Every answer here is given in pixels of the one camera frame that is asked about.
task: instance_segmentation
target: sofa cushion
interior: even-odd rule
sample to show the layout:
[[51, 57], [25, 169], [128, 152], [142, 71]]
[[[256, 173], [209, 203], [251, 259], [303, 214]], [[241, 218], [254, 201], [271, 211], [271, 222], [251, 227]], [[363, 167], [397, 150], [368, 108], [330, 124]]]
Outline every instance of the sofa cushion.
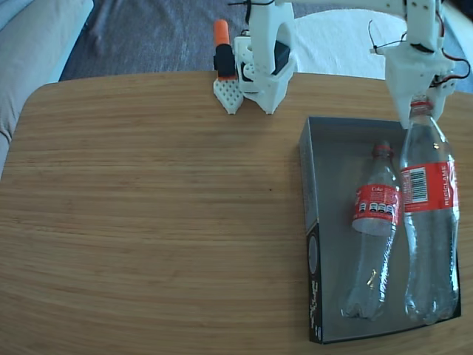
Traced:
[[0, 31], [0, 175], [16, 123], [29, 96], [45, 85], [77, 38], [92, 0], [35, 0]]
[[33, 0], [0, 0], [0, 30]]

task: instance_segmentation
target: wood grain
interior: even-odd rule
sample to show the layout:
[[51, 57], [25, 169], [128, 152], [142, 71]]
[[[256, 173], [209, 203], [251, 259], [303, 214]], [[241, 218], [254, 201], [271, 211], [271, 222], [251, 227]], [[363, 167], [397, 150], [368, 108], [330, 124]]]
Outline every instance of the wood grain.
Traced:
[[463, 316], [308, 341], [297, 142], [308, 115], [394, 119], [382, 81], [296, 75], [274, 116], [224, 113], [214, 74], [48, 85], [0, 183], [0, 354], [470, 354], [472, 97], [441, 126], [457, 157]]

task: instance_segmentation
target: barcode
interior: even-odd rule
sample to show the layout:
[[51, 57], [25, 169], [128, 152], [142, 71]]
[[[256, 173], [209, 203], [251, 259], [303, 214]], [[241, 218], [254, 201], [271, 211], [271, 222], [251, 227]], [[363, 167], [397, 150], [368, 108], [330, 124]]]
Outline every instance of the barcode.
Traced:
[[409, 170], [411, 180], [412, 203], [427, 202], [427, 179], [426, 169], [417, 168]]

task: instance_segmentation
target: electrical wire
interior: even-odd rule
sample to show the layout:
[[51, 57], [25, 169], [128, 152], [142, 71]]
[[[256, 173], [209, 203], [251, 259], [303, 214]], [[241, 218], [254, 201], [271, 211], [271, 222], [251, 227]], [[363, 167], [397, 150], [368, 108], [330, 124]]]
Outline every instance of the electrical wire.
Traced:
[[256, 5], [256, 6], [268, 6], [268, 5], [273, 4], [275, 1], [276, 1], [276, 0], [270, 0], [269, 2], [252, 2], [251, 0], [244, 0], [244, 1], [241, 1], [241, 2], [230, 2], [230, 3], [228, 3], [228, 6], [246, 5], [245, 22], [246, 22], [247, 24], [250, 24], [251, 5]]
[[468, 66], [468, 72], [465, 75], [456, 75], [456, 74], [448, 75], [445, 78], [443, 78], [441, 81], [432, 83], [430, 87], [439, 87], [440, 85], [445, 84], [447, 81], [450, 81], [452, 79], [462, 80], [462, 79], [468, 78], [468, 76], [470, 75], [470, 72], [472, 71], [472, 66], [468, 60], [464, 58], [457, 58], [457, 57], [454, 57], [453, 55], [447, 54], [445, 53], [445, 50], [443, 48], [442, 48], [442, 53], [446, 58], [450, 59], [451, 61], [462, 61], [463, 63], [465, 63]]
[[440, 37], [444, 37], [445, 36], [445, 24], [443, 23], [442, 16], [440, 16], [440, 13], [438, 11], [435, 14], [437, 15], [438, 20], [440, 21]]
[[406, 35], [406, 33], [403, 33], [403, 35], [401, 36], [401, 39], [400, 40], [397, 40], [397, 41], [392, 41], [390, 43], [386, 43], [386, 44], [382, 44], [381, 46], [377, 46], [375, 44], [375, 40], [372, 39], [372, 34], [371, 34], [371, 23], [372, 23], [372, 20], [369, 22], [368, 24], [368, 34], [370, 35], [370, 40], [371, 40], [371, 44], [372, 44], [372, 48], [375, 50], [375, 53], [376, 54], [379, 54], [378, 53], [378, 49], [380, 48], [383, 48], [383, 47], [386, 47], [386, 46], [390, 46], [391, 44], [396, 44], [396, 43], [401, 43], [401, 42], [405, 42], [403, 40], [404, 36]]

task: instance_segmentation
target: large plastic bottle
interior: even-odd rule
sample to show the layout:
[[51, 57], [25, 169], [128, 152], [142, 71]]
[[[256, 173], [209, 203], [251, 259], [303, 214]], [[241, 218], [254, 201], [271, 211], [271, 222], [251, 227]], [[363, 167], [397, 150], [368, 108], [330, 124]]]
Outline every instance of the large plastic bottle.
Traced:
[[458, 302], [455, 159], [431, 111], [425, 97], [412, 102], [401, 153], [410, 259], [405, 306], [425, 324], [450, 318]]
[[374, 320], [386, 299], [389, 256], [399, 223], [401, 188], [392, 166], [392, 149], [386, 141], [376, 144], [367, 179], [356, 192], [352, 227], [360, 232], [353, 284], [343, 300], [344, 317]]

